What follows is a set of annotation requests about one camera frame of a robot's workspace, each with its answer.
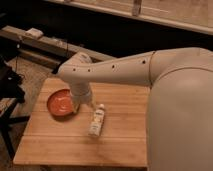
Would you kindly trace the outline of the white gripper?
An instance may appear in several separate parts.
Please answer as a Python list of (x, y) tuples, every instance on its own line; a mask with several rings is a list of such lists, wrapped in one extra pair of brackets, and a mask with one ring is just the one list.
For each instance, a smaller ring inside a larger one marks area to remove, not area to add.
[(92, 102), (92, 90), (88, 83), (70, 84), (71, 98), (73, 101), (73, 113), (78, 113), (80, 104)]

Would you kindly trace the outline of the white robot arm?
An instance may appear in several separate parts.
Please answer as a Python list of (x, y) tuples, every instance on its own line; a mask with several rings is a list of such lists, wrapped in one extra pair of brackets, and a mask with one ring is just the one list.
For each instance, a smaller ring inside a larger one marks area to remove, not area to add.
[(92, 101), (92, 82), (149, 87), (148, 170), (213, 171), (212, 51), (157, 50), (99, 63), (78, 52), (58, 75), (75, 105)]

